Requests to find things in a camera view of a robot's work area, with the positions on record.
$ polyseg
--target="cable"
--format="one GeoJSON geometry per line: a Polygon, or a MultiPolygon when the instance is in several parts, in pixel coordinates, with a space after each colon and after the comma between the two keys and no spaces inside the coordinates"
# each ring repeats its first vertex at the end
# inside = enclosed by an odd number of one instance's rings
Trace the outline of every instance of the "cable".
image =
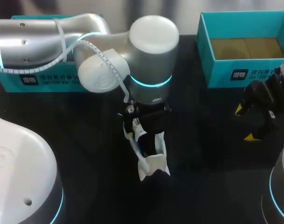
{"type": "Polygon", "coordinates": [[[60,38],[61,38],[61,46],[62,46],[62,53],[63,53],[63,63],[66,63],[67,61],[67,53],[66,53],[66,43],[65,43],[65,37],[64,37],[64,32],[60,23],[59,19],[54,18],[53,19],[54,22],[56,23],[58,32],[60,34],[60,38]]]}
{"type": "Polygon", "coordinates": [[[79,40],[79,41],[74,42],[71,46],[69,46],[66,49],[66,52],[60,54],[55,60],[53,60],[50,63],[48,63],[44,66],[41,66],[39,68],[36,68],[36,69],[4,69],[4,68],[0,68],[0,72],[11,73],[11,74],[31,74],[31,73],[37,73],[37,72],[45,71],[45,70],[53,67],[54,65],[58,64],[63,59],[63,57],[65,55],[67,55],[69,52],[71,52],[75,47],[77,47],[79,45],[88,47],[91,50],[93,50],[107,64],[107,66],[110,68],[110,70],[113,72],[113,74],[117,78],[119,85],[120,85],[120,87],[122,88],[122,90],[125,94],[123,102],[127,103],[128,99],[129,99],[129,92],[128,92],[125,84],[123,83],[122,79],[120,78],[120,75],[119,75],[118,71],[116,70],[115,66],[110,62],[110,60],[107,58],[107,56],[103,52],[101,52],[100,49],[98,49],[94,44],[92,44],[88,41],[79,40]]]}

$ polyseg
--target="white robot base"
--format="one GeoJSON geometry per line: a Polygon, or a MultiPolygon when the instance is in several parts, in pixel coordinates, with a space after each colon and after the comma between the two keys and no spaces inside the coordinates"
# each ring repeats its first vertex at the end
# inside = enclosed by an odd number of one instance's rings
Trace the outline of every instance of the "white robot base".
{"type": "Polygon", "coordinates": [[[0,224],[64,223],[55,156],[35,132],[0,119],[0,224]]]}
{"type": "Polygon", "coordinates": [[[262,211],[267,224],[284,224],[284,149],[262,196],[262,211]]]}

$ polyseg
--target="teal cardboard box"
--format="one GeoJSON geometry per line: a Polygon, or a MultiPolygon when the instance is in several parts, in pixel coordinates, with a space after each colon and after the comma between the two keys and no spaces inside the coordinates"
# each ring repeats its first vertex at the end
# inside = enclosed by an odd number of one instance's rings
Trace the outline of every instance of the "teal cardboard box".
{"type": "Polygon", "coordinates": [[[209,88],[246,87],[253,80],[264,81],[284,62],[284,11],[201,13],[197,46],[209,88]],[[216,59],[214,52],[217,50],[213,50],[212,40],[226,39],[236,42],[237,48],[241,47],[240,43],[246,43],[242,59],[236,59],[234,55],[233,59],[216,59]],[[279,52],[276,58],[265,58],[267,53],[264,51],[273,39],[279,52]],[[258,52],[260,56],[252,54],[264,41],[267,44],[258,52]]]}
{"type": "MultiPolygon", "coordinates": [[[[13,16],[12,19],[62,19],[70,16],[13,16]]],[[[0,82],[6,92],[86,92],[78,79],[75,63],[59,63],[35,74],[15,75],[0,72],[0,82]]]]}

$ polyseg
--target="black table surface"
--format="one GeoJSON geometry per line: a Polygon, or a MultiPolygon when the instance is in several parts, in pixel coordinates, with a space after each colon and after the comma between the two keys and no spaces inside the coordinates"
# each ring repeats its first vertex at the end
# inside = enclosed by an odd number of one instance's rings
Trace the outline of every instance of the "black table surface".
{"type": "Polygon", "coordinates": [[[140,182],[122,130],[120,89],[94,93],[14,93],[0,84],[0,117],[41,135],[57,159],[67,224],[263,224],[261,194],[284,146],[284,115],[261,142],[256,111],[234,115],[243,89],[208,89],[196,37],[180,37],[165,131],[171,176],[140,182]]]}

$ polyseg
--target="screw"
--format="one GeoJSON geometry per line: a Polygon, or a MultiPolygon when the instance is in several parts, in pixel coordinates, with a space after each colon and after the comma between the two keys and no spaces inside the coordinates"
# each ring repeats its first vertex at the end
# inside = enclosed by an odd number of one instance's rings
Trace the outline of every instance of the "screw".
{"type": "Polygon", "coordinates": [[[28,41],[27,40],[22,40],[21,43],[22,43],[22,45],[26,45],[28,43],[28,41]]]}

